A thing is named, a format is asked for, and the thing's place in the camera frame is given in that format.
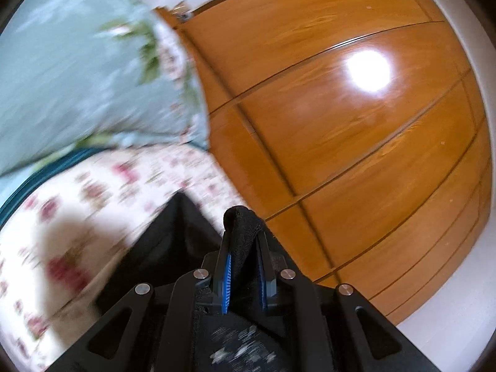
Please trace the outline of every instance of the black garment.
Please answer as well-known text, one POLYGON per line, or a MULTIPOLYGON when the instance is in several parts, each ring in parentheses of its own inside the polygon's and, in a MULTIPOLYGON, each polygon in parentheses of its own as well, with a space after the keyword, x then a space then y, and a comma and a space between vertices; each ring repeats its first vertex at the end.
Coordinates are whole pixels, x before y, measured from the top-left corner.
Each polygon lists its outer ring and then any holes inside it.
MULTIPOLYGON (((236 206, 224 214, 232 257, 231 304, 227 315, 202 315, 197 308, 194 370, 289 371, 290 348, 284 317, 266 317, 259 302, 255 237, 264 230, 269 250, 278 252, 296 269, 265 223, 251 210, 236 206)), ((219 249, 221 237, 195 204, 177 193, 123 258, 96 304, 102 313, 134 285, 158 287, 174 283, 201 266, 203 257, 219 249)))

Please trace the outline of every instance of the white floral fabric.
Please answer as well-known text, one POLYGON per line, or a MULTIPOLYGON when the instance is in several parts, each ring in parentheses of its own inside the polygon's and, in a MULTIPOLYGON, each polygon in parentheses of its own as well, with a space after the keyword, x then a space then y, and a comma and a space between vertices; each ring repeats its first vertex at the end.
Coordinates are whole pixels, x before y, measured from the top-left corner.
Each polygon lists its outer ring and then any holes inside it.
POLYGON ((157 145, 94 155, 16 210, 0 231, 0 336, 19 369, 45 370, 95 322, 93 299, 178 190, 219 233, 244 205, 208 153, 157 145))

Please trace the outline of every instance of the floral pillow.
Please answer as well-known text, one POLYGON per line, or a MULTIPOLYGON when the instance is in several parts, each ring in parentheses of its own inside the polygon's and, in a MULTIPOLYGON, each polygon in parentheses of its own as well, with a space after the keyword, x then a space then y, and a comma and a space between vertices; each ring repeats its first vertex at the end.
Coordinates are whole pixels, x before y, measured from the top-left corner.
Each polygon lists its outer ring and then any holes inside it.
POLYGON ((244 205, 208 153, 159 145, 96 154, 14 212, 0 231, 0 341, 20 370, 43 371, 95 322, 92 300, 180 189, 219 233, 244 205))
POLYGON ((208 146, 194 63, 139 0, 24 0, 0 63, 0 175, 88 138, 208 146))

